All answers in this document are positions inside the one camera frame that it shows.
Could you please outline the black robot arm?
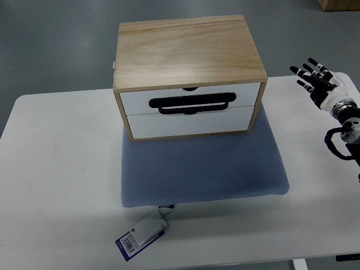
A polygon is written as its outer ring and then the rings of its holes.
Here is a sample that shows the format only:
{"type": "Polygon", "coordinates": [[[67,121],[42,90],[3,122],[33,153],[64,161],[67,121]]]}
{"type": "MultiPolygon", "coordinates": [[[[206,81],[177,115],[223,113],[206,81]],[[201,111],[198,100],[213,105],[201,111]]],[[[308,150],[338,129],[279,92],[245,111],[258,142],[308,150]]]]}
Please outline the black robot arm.
{"type": "Polygon", "coordinates": [[[337,102],[332,110],[332,116],[339,121],[340,127],[327,131],[324,142],[327,148],[341,160],[354,160],[359,165],[359,107],[350,99],[337,102]],[[345,142],[350,155],[343,155],[335,146],[332,137],[335,133],[345,142]]]}

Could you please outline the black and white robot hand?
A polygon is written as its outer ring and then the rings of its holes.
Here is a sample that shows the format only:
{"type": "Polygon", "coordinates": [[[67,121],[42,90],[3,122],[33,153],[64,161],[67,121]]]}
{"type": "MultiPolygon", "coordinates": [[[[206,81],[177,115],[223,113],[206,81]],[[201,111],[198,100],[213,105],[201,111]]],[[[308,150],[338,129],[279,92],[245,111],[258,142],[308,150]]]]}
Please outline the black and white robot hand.
{"type": "Polygon", "coordinates": [[[338,75],[313,58],[309,58],[308,62],[311,66],[291,66],[290,70],[300,78],[296,82],[309,93],[310,99],[319,109],[337,118],[345,107],[356,105],[338,75]]]}

